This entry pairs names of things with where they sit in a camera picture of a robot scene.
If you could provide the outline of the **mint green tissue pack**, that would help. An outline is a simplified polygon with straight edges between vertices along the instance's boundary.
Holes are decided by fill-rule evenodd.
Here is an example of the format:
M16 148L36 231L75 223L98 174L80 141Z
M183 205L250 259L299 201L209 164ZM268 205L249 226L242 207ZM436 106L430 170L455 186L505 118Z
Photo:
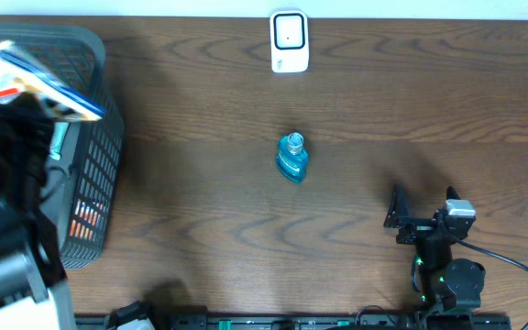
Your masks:
M69 126L68 122L56 122L54 124L54 132L49 146L49 156L53 160L61 159L61 150Z

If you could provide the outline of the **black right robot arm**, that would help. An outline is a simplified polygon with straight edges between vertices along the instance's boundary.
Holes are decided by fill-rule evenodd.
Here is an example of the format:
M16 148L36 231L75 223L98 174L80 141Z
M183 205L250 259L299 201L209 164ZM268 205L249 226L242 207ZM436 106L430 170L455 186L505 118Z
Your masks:
M481 306L485 269L477 262L452 256L452 246L468 237L475 221L475 208L452 186L446 189L444 205L429 218L412 216L402 188L393 189L383 226L398 230L398 244L415 247L413 273L420 281L417 290L433 314Z

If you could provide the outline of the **small orange box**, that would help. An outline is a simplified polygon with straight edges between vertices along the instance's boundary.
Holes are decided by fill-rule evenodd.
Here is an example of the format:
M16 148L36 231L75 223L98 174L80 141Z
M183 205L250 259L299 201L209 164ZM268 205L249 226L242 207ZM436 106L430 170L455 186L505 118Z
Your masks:
M71 214L68 236L101 244L105 236L107 211L103 203L78 199Z

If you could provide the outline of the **yellow snack bag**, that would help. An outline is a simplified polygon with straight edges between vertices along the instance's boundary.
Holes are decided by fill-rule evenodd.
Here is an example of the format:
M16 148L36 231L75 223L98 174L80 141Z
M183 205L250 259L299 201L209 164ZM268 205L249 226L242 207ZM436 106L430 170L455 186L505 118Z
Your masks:
M44 107L46 116L60 121L98 121L105 110L62 82L44 64L14 41L0 42L0 105L28 94Z

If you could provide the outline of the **teal mouthwash bottle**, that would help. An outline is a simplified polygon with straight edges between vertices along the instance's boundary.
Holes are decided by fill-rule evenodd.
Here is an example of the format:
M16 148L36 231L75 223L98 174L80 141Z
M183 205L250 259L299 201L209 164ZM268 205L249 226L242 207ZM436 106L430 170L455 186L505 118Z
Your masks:
M304 137L298 132L290 133L279 140L277 147L275 162L278 170L288 180L301 183L310 159L304 148Z

